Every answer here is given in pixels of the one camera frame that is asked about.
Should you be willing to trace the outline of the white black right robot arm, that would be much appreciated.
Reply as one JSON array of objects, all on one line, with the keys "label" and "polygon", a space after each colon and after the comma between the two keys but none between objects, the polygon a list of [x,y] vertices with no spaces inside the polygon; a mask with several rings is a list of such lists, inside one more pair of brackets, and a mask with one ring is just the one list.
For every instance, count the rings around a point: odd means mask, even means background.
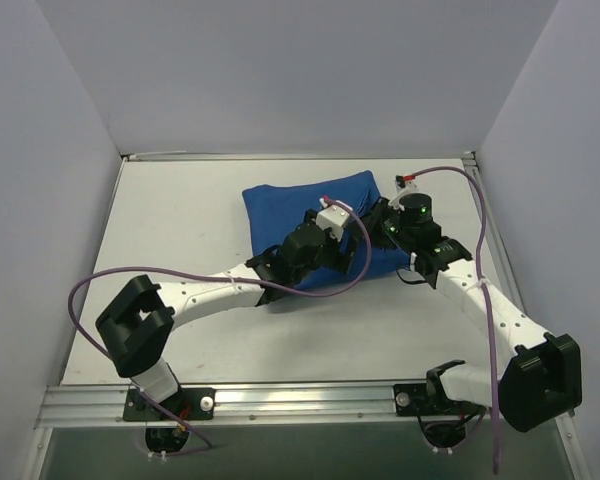
[{"label": "white black right robot arm", "polygon": [[423,391],[430,409],[444,413],[460,403],[486,407],[527,432],[581,405],[577,342],[534,322],[480,276],[476,257],[434,221],[430,196],[408,193],[398,202],[380,198],[365,224],[373,245],[409,254],[411,270],[487,337],[488,367],[451,360],[427,371]]}]

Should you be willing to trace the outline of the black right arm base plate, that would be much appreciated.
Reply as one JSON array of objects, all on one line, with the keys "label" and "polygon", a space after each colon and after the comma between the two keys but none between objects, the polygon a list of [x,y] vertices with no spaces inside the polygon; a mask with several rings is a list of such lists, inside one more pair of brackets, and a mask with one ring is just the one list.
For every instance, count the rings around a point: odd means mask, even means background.
[{"label": "black right arm base plate", "polygon": [[436,400],[425,382],[397,383],[392,386],[395,413],[398,417],[455,416],[464,418],[480,413],[481,406],[466,401]]}]

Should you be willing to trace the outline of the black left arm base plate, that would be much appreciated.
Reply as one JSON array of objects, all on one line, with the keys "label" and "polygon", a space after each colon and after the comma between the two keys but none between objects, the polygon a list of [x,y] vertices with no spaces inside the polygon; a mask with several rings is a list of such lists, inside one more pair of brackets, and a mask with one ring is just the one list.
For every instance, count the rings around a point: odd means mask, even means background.
[{"label": "black left arm base plate", "polygon": [[[181,387],[160,405],[183,420],[211,420],[214,416],[216,390],[211,387]],[[127,391],[122,419],[126,422],[167,420],[151,406],[135,387]]]}]

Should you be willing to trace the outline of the blue surgical drape cloth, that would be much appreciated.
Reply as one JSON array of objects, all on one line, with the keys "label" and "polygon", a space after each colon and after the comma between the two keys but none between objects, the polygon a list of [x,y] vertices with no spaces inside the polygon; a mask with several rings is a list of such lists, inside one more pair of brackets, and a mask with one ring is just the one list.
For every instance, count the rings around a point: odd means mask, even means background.
[{"label": "blue surgical drape cloth", "polygon": [[[373,173],[369,170],[315,184],[290,187],[264,184],[243,190],[254,256],[266,248],[281,244],[285,236],[302,222],[306,210],[317,210],[321,206],[319,199],[324,195],[353,207],[360,218],[381,197]],[[312,272],[296,288],[311,290],[353,281],[365,263],[364,247],[363,240],[346,275],[321,268]],[[407,267],[409,260],[409,255],[400,250],[374,247],[365,279],[395,273],[397,268]]]}]

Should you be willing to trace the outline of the aluminium front frame rail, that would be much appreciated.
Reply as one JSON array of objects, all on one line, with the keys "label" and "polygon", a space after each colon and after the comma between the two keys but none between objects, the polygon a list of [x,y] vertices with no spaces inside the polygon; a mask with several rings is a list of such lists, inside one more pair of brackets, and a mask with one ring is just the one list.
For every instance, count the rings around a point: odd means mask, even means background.
[{"label": "aluminium front frame rail", "polygon": [[[455,416],[398,417],[392,386],[418,380],[313,383],[189,384],[216,390],[211,420],[186,420],[205,429],[233,425],[301,425],[359,422],[454,421]],[[44,395],[36,426],[39,428],[174,427],[167,420],[126,422],[122,419],[125,385],[50,387]]]}]

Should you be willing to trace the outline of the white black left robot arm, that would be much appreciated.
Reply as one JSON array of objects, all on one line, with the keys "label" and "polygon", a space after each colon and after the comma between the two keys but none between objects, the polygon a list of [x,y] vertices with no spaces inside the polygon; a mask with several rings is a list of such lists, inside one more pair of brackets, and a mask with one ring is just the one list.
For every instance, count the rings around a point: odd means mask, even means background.
[{"label": "white black left robot arm", "polygon": [[276,302],[321,268],[346,274],[366,238],[339,205],[309,210],[281,244],[205,280],[132,278],[99,315],[96,329],[118,375],[147,394],[146,408],[157,418],[170,419],[182,405],[180,384],[163,357],[174,330],[223,311]]}]

